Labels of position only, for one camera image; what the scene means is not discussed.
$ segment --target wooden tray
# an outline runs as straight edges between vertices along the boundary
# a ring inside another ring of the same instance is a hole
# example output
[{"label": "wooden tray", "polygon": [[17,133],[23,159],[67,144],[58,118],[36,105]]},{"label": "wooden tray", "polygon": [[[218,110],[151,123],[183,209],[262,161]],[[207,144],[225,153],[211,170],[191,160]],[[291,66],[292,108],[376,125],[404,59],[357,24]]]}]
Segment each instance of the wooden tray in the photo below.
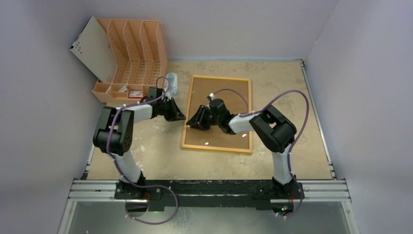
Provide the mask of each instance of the wooden tray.
[{"label": "wooden tray", "polygon": [[[132,104],[148,94],[150,87],[163,87],[168,57],[159,21],[97,19],[108,34],[116,72],[110,82],[96,82],[93,94],[99,101]],[[124,86],[127,90],[120,92]],[[130,97],[140,91],[141,97]]]},{"label": "wooden tray", "polygon": [[[200,105],[208,105],[207,96],[220,89],[229,88],[238,91],[248,101],[248,109],[252,110],[251,80],[244,78],[222,78],[210,76],[192,76],[187,104],[187,119],[194,116]],[[243,113],[246,106],[242,98],[231,91],[217,93],[215,98],[224,101],[231,114]],[[182,148],[212,150],[235,153],[252,153],[252,133],[228,135],[218,126],[211,126],[208,131],[200,131],[184,126]]]}]

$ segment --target desk organizer compartment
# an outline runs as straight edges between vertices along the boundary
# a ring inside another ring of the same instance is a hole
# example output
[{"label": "desk organizer compartment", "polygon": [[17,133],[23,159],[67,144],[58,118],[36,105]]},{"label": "desk organizer compartment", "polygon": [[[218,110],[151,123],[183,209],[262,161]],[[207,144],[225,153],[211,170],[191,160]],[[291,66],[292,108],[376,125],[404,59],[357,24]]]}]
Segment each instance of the desk organizer compartment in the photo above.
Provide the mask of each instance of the desk organizer compartment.
[{"label": "desk organizer compartment", "polygon": [[[151,20],[97,21],[108,34],[116,72],[113,78],[108,79],[111,83],[97,81],[92,92],[101,102],[136,103],[141,98],[130,98],[130,91],[142,91],[146,96],[149,87],[156,87],[157,78],[166,74],[168,57],[161,25],[159,21]],[[127,91],[120,92],[125,85]],[[158,87],[163,85],[164,79],[160,79]]]}]

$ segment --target tabletop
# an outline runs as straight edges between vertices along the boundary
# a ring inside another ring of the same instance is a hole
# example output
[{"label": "tabletop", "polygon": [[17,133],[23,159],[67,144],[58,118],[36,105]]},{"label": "tabletop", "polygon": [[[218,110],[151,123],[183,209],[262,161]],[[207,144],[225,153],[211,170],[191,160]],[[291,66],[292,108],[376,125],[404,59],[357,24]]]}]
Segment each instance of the tabletop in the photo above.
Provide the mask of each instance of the tabletop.
[{"label": "tabletop", "polygon": [[[301,90],[308,96],[298,61],[170,61],[169,72],[178,75],[178,94],[174,99],[183,113],[192,75],[251,79],[253,110],[263,108],[289,89]],[[300,130],[306,111],[300,94],[287,94],[273,105]],[[271,152],[255,133],[253,153],[248,155],[181,149],[183,127],[183,122],[166,122],[163,117],[134,124],[131,151],[147,179],[270,179],[273,176]],[[292,151],[292,163],[297,179],[332,179],[312,106],[307,126]],[[87,179],[119,179],[113,162],[97,148]]]}]

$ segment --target black mounting bar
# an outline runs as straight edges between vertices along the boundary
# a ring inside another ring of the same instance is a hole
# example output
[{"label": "black mounting bar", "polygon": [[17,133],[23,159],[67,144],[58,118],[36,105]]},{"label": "black mounting bar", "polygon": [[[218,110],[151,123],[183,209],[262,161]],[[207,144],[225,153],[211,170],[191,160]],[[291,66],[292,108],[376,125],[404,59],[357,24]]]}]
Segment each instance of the black mounting bar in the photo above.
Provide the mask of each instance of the black mounting bar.
[{"label": "black mounting bar", "polygon": [[[145,185],[164,185],[174,191],[180,207],[252,207],[257,210],[281,212],[286,203],[273,199],[300,198],[299,186],[291,183],[286,191],[275,180],[143,180]],[[118,181],[115,199],[147,199],[149,211],[174,207],[172,194],[162,188],[138,189]]]}]

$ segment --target glass panel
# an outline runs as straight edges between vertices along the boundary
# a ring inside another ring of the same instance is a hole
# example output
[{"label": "glass panel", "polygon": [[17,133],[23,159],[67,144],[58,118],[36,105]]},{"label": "glass panel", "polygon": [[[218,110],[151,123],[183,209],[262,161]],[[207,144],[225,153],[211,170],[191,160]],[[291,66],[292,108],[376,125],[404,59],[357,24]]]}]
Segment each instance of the glass panel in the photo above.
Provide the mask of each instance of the glass panel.
[{"label": "glass panel", "polygon": [[[162,221],[173,208],[147,212],[142,219]],[[147,225],[125,218],[123,202],[78,202],[69,233],[71,234],[221,234],[221,233],[317,233],[348,234],[340,202],[305,202],[296,215],[283,220],[272,211],[254,208],[182,207],[166,224]]]}]

